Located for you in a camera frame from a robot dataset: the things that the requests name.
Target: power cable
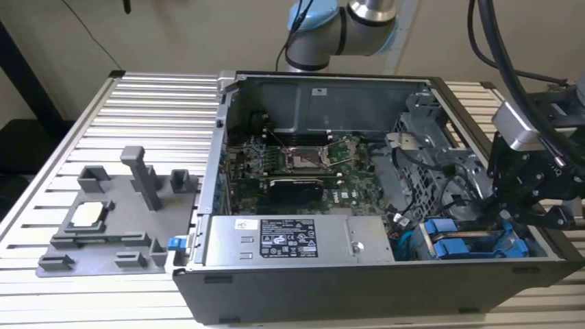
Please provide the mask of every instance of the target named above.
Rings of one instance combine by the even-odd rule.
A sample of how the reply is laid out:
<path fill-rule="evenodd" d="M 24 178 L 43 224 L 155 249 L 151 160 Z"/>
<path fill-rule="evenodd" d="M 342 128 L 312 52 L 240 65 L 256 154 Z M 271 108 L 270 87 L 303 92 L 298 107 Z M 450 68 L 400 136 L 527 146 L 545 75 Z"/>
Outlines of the power cable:
<path fill-rule="evenodd" d="M 70 4 L 67 3 L 66 0 L 62 0 L 63 4 L 66 4 L 67 8 L 70 9 L 70 11 L 72 12 L 72 14 L 75 15 L 75 18 L 80 21 L 83 28 L 86 29 L 86 31 L 90 34 L 90 37 L 92 38 L 94 42 L 96 43 L 96 45 L 102 48 L 102 50 L 104 51 L 104 53 L 107 53 L 110 59 L 114 61 L 114 63 L 116 64 L 116 67 L 119 70 L 122 70 L 122 66 L 118 63 L 118 60 L 114 58 L 112 54 L 107 51 L 107 49 L 104 48 L 104 46 L 100 44 L 100 41 L 98 41 L 98 39 L 94 36 L 92 31 L 90 31 L 88 26 L 86 25 L 86 23 L 83 22 L 80 15 L 78 15 L 78 13 L 75 12 L 74 8 L 70 6 Z"/>

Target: motherboard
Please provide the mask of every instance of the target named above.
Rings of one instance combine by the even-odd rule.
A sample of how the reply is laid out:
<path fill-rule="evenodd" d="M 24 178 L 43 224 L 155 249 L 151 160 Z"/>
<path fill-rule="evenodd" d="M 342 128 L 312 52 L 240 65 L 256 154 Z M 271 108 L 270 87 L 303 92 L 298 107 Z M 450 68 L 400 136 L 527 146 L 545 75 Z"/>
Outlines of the motherboard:
<path fill-rule="evenodd" d="M 362 136 L 330 132 L 292 143 L 267 132 L 228 154 L 234 215 L 386 214 L 390 200 Z"/>

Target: cable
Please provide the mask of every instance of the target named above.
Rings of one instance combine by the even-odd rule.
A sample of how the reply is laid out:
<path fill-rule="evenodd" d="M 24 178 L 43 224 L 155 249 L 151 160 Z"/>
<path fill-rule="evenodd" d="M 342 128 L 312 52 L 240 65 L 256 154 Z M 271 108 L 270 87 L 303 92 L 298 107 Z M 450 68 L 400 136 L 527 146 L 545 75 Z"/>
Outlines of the cable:
<path fill-rule="evenodd" d="M 444 165 L 454 165 L 454 166 L 459 167 L 460 169 L 463 169 L 463 171 L 464 171 L 466 173 L 468 173 L 468 170 L 466 169 L 464 165 L 460 164 L 460 163 L 458 163 L 458 162 L 440 162 L 438 165 L 432 166 L 431 164 L 427 164 L 427 163 L 424 163 L 423 161 L 415 159 L 415 158 L 407 153 L 407 151 L 404 151 L 404 149 L 403 149 L 402 147 L 395 147 L 395 148 L 392 149 L 392 152 L 395 152 L 395 149 L 398 149 L 398 150 L 402 152 L 404 158 L 407 158 L 407 160 L 408 160 L 410 162 L 412 162 L 414 164 L 416 164 L 416 165 L 420 166 L 422 168 L 426 168 L 426 169 L 428 169 L 428 170 L 434 170 L 434 171 L 444 172 L 444 168 L 443 168 L 443 166 L 444 166 Z M 467 177 L 467 175 L 464 175 L 464 174 L 462 174 L 462 173 L 456 173 L 455 176 L 459 176 L 459 177 L 464 180 L 466 186 L 467 186 L 467 188 L 468 188 L 468 192 L 472 193 L 472 198 L 478 200 L 478 199 L 479 199 L 478 190 L 476 190 L 476 187 L 474 186 L 472 182 L 470 181 L 470 178 Z"/>
<path fill-rule="evenodd" d="M 299 19 L 299 14 L 302 13 L 302 6 L 303 6 L 303 0 L 299 0 L 299 7 L 296 8 L 295 20 L 291 24 L 291 31 L 287 35 L 287 41 L 284 42 L 282 51 L 279 52 L 279 56 L 276 56 L 275 72 L 279 72 L 279 62 L 282 61 L 282 56 L 283 56 L 284 50 L 288 48 L 288 45 L 290 45 L 291 37 L 294 34 L 294 25 L 295 25 L 296 20 Z"/>
<path fill-rule="evenodd" d="M 498 69 L 498 64 L 494 60 L 491 60 L 484 53 L 482 52 L 478 42 L 476 42 L 476 33 L 474 31 L 474 10 L 476 8 L 476 0 L 470 0 L 470 8 L 468 8 L 468 38 L 470 43 L 472 46 L 474 53 L 476 54 L 478 58 L 490 66 Z M 551 82 L 553 84 L 557 84 L 560 86 L 567 86 L 568 79 L 557 79 L 556 77 L 549 77 L 547 75 L 525 72 L 522 70 L 515 70 L 515 73 L 520 75 L 522 77 L 527 77 L 533 80 Z"/>
<path fill-rule="evenodd" d="M 72 12 L 72 14 L 75 15 L 75 18 L 80 21 L 83 28 L 86 29 L 86 31 L 90 34 L 90 37 L 92 38 L 94 42 L 98 44 L 98 46 L 100 46 L 102 50 L 104 51 L 104 53 L 107 53 L 110 59 L 114 61 L 114 63 L 118 66 L 118 69 L 122 70 L 122 66 L 118 63 L 116 59 L 114 58 L 112 54 L 107 51 L 107 49 L 104 48 L 104 46 L 100 44 L 100 42 L 98 41 L 98 39 L 94 37 L 94 33 L 92 31 L 90 31 L 90 28 L 87 27 L 86 23 L 82 21 L 80 16 L 78 15 L 78 13 L 75 12 L 74 8 L 70 6 L 70 4 L 67 3 L 66 0 L 62 0 L 63 4 L 67 6 L 67 8 L 70 9 L 70 11 Z"/>
<path fill-rule="evenodd" d="M 396 147 L 392 149 L 391 157 L 392 157 L 392 165 L 395 166 L 396 173 L 400 174 L 400 175 L 403 175 L 403 174 L 402 174 L 403 171 L 400 170 L 400 166 L 399 166 L 398 148 L 396 148 Z M 412 206 L 414 206 L 415 203 L 416 203 L 416 197 L 415 197 L 415 184 L 412 183 L 411 179 L 410 179 L 407 176 L 404 176 L 404 180 L 407 181 L 407 184 L 410 185 L 410 188 L 411 188 L 411 202 L 410 202 L 410 204 L 407 205 L 407 207 L 404 208 L 404 210 L 399 211 L 399 214 L 402 214 L 402 215 L 407 214 L 407 212 L 408 212 L 410 210 L 412 210 Z"/>
<path fill-rule="evenodd" d="M 288 50 L 290 48 L 290 44 L 291 44 L 291 40 L 294 39 L 294 36 L 296 34 L 296 32 L 299 31 L 299 28 L 302 27 L 302 24 L 304 22 L 304 19 L 307 17 L 307 13 L 310 12 L 310 8 L 314 4 L 315 0 L 310 0 L 310 4 L 307 5 L 307 8 L 303 10 L 302 13 L 302 7 L 303 7 L 303 0 L 299 0 L 299 7 L 296 10 L 296 15 L 295 15 L 295 20 L 291 24 L 291 31 L 290 31 L 290 35 L 287 37 L 287 41 L 284 42 L 283 48 L 279 52 L 279 56 L 276 56 L 276 63 L 275 63 L 275 71 L 279 72 L 279 62 L 282 61 L 282 56 L 283 53 Z"/>
<path fill-rule="evenodd" d="M 515 74 L 511 57 L 508 56 L 503 36 L 500 35 L 492 0 L 479 0 L 479 9 L 486 38 L 488 39 L 494 59 L 496 60 L 500 75 L 503 76 L 506 86 L 508 87 L 519 109 L 524 112 L 529 122 L 540 132 L 541 142 L 547 149 L 552 150 L 553 156 L 559 160 L 565 158 L 568 162 L 583 170 L 585 168 L 584 155 L 580 154 L 575 143 L 555 130 L 544 114 L 537 110 L 535 102 L 528 97 L 519 77 Z"/>
<path fill-rule="evenodd" d="M 448 204 L 442 205 L 438 208 L 438 210 L 435 211 L 435 215 L 434 216 L 440 215 L 442 212 L 444 212 L 446 210 L 450 210 L 455 205 L 460 204 L 462 202 L 474 202 L 474 200 L 459 199 L 459 200 L 455 200 L 455 201 L 450 202 Z"/>

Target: slotted metal surface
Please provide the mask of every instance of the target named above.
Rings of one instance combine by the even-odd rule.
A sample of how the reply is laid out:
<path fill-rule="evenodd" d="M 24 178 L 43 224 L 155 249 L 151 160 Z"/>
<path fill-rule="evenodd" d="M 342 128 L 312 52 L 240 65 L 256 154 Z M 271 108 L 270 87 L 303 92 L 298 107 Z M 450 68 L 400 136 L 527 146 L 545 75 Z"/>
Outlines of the slotted metal surface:
<path fill-rule="evenodd" d="M 458 98 L 491 135 L 500 105 L 479 83 L 450 83 Z M 34 269 L 79 189 L 75 176 L 87 164 L 127 173 L 116 164 L 126 145 L 143 145 L 159 173 L 178 167 L 198 175 L 214 124 L 216 77 L 128 73 L 112 80 L 74 132 L 0 225 L 0 324 L 18 328 L 198 328 L 168 274 L 38 278 Z M 585 231 L 567 233 L 585 254 Z M 487 315 L 362 319 L 286 324 L 266 328 L 560 328 L 585 327 L 585 271 L 549 288 L 529 289 Z"/>

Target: warning label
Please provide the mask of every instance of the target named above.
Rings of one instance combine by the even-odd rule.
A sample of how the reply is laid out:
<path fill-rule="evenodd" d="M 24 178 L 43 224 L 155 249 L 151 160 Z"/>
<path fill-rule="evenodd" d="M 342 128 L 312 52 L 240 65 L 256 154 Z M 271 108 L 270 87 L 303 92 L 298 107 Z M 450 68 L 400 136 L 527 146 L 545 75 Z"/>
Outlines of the warning label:
<path fill-rule="evenodd" d="M 263 219 L 260 255 L 264 258 L 318 257 L 314 219 Z"/>

